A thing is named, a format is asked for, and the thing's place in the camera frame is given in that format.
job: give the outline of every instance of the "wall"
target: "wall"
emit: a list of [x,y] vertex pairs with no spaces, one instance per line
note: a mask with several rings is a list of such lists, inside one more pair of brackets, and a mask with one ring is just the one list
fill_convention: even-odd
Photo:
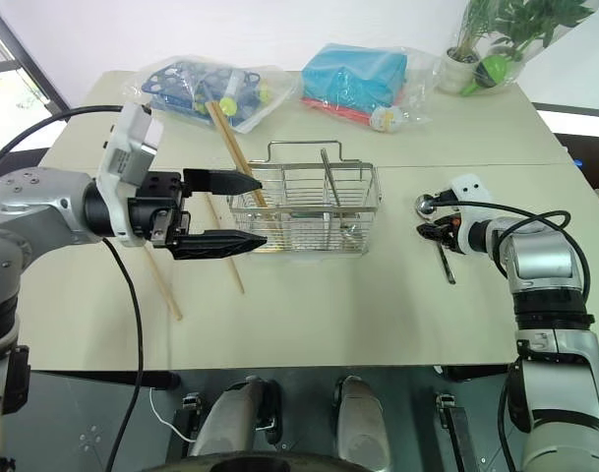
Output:
[[[326,42],[406,45],[441,54],[465,0],[0,0],[0,15],[78,105],[103,71],[180,53],[301,69]],[[533,101],[599,108],[599,12],[536,58]]]

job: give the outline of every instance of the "blue towel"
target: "blue towel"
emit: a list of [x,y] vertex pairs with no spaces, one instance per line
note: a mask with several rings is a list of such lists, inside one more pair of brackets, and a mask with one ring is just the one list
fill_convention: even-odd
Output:
[[365,113],[393,105],[406,70],[406,55],[385,49],[328,44],[304,67],[308,98]]

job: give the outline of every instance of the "clear plastic bag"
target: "clear plastic bag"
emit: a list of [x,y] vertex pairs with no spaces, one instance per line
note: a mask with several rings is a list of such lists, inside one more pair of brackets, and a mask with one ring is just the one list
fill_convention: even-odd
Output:
[[463,96],[505,89],[598,7],[599,0],[469,0],[443,57],[439,89]]
[[429,121],[439,58],[414,49],[328,44],[301,72],[302,101],[376,131]]
[[152,64],[124,84],[128,98],[212,125],[206,102],[218,101],[231,128],[250,132],[296,89],[298,80],[273,66],[237,68],[196,56]]

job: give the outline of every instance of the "beige tabletop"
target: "beige tabletop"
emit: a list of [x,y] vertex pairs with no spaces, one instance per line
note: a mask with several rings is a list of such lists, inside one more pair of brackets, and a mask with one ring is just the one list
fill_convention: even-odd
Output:
[[[121,101],[118,84],[126,77],[106,74],[88,103]],[[507,282],[483,255],[448,254],[457,284],[447,284],[435,246],[415,231],[414,199],[470,172],[497,203],[572,213],[569,232],[592,269],[588,309],[599,335],[599,202],[519,89],[472,101],[437,93],[432,123],[392,136],[293,106],[239,137],[240,144],[255,153],[270,140],[334,137],[347,157],[364,156],[377,164],[383,202],[368,254],[355,259],[241,255],[234,260],[246,288],[242,295],[226,261],[173,262],[165,252],[153,251],[183,312],[177,322],[142,250],[118,248],[140,296],[148,369],[509,362],[515,357],[515,323]],[[93,175],[114,118],[74,118],[43,165]],[[165,131],[153,167],[230,167],[212,130],[162,120]],[[321,134],[304,136],[298,130]],[[481,148],[493,144],[496,151],[485,155]],[[440,149],[449,149],[449,155]],[[222,225],[232,227],[224,199],[214,198],[214,206]],[[190,199],[188,209],[194,230],[211,227],[201,196]],[[101,245],[66,248],[31,266],[23,279],[20,314],[21,341],[30,346],[34,369],[136,365],[129,293]]]

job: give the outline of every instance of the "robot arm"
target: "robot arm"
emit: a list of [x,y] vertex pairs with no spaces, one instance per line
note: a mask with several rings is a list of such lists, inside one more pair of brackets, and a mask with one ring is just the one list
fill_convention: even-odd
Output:
[[[474,197],[472,190],[481,192]],[[446,202],[490,199],[480,180],[466,175],[445,192],[421,196],[416,209],[427,218]],[[486,253],[493,259],[496,242],[519,222],[494,218],[487,208],[459,209],[420,225],[420,235],[455,252]],[[529,433],[522,470],[599,471],[599,345],[589,330],[594,317],[586,312],[574,251],[562,233],[533,221],[506,235],[500,261],[517,322],[509,416]]]
[[[40,256],[65,246],[116,236],[125,246],[151,241],[175,260],[216,259],[263,245],[266,238],[234,230],[189,234],[185,200],[194,192],[238,195],[262,188],[234,171],[149,171],[155,148],[143,107],[127,104],[112,130],[98,175],[48,168],[0,178],[0,451],[2,419],[28,399],[28,349],[18,346],[20,278]],[[12,465],[0,457],[0,470]]]

